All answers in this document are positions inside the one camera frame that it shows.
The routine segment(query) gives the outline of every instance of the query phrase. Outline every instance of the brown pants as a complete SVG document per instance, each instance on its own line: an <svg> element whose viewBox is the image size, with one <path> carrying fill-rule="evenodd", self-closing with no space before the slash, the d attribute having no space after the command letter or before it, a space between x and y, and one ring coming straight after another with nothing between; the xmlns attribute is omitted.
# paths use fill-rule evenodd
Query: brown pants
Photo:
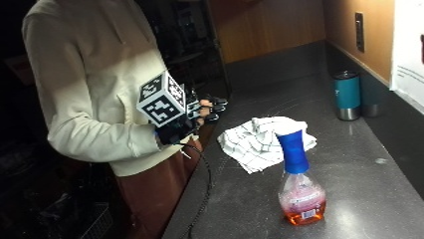
<svg viewBox="0 0 424 239"><path fill-rule="evenodd" d="M198 141L190 139L187 144L202 150ZM185 146L183 152L190 158L178 151L149 170L117 177L133 213L134 239L158 239L163 235L199 161L199 154L191 148Z"/></svg>

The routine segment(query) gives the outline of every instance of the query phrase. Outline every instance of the person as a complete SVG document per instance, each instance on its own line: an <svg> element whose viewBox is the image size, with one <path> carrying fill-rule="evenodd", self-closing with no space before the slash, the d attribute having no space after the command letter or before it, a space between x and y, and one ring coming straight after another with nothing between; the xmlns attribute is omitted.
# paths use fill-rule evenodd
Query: person
<svg viewBox="0 0 424 239"><path fill-rule="evenodd" d="M134 0L40 0L23 37L51 145L74 159L109 162L137 238L161 238L199 155L189 146L163 145L137 111L140 86L166 70L140 6ZM202 150L193 135L181 143Z"/></svg>

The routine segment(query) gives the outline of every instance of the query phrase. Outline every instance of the wall outlet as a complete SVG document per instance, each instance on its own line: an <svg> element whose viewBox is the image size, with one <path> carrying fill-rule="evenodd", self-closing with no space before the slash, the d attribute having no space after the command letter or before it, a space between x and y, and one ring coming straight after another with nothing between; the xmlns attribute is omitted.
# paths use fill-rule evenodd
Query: wall outlet
<svg viewBox="0 0 424 239"><path fill-rule="evenodd" d="M355 13L355 29L356 29L356 48L360 52L366 52L366 44L363 37L363 14Z"/></svg>

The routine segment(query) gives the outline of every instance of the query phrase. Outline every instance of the teal travel mug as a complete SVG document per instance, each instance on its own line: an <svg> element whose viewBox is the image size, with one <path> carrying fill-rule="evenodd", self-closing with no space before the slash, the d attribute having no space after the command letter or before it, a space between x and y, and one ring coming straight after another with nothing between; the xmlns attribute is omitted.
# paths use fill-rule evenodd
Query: teal travel mug
<svg viewBox="0 0 424 239"><path fill-rule="evenodd" d="M344 71L334 76L336 116L340 120L356 120L360 117L359 74Z"/></svg>

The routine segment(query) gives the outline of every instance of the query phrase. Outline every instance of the white towel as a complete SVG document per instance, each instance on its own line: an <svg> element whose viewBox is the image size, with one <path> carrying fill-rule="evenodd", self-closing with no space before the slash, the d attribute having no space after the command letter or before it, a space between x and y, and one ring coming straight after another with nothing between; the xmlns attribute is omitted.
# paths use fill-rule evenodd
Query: white towel
<svg viewBox="0 0 424 239"><path fill-rule="evenodd" d="M286 117L253 118L241 126L227 129L217 141L223 152L233 157L247 173L263 171L283 161L280 145L275 134L303 131L303 147L316 146L316 138L306 133L304 121Z"/></svg>

